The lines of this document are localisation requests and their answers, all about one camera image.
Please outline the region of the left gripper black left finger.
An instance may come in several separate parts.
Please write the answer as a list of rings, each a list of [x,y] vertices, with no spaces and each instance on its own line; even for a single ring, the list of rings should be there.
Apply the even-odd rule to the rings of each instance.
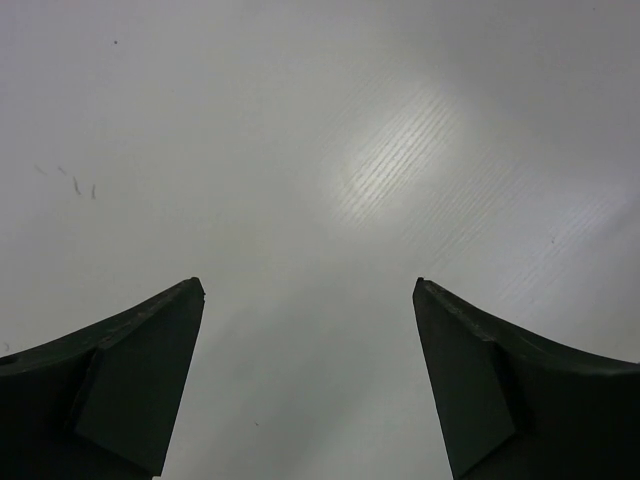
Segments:
[[[192,277],[1,358],[4,479],[156,479],[205,306]]]

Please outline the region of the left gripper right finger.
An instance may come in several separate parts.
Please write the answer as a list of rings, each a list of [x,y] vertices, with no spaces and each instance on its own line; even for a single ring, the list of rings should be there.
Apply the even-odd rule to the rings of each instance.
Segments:
[[[635,479],[639,367],[486,313],[419,279],[413,305],[456,479]]]

